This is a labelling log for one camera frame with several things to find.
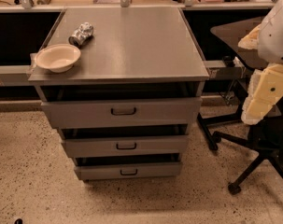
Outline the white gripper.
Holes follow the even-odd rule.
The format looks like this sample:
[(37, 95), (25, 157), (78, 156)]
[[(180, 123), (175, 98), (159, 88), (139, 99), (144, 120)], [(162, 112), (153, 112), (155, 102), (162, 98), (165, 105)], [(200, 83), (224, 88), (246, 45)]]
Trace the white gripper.
[(257, 124), (282, 97), (283, 64), (270, 63), (263, 71), (257, 70), (251, 76), (241, 120), (247, 125)]

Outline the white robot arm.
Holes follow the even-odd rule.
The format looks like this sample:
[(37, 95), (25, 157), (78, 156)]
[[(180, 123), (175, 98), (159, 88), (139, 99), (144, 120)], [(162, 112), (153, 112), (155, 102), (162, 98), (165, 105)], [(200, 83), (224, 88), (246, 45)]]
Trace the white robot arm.
[(255, 70), (248, 85), (248, 97), (241, 120), (247, 125), (261, 121), (283, 97), (283, 0), (278, 0), (262, 22), (238, 43), (243, 49), (255, 49), (268, 62)]

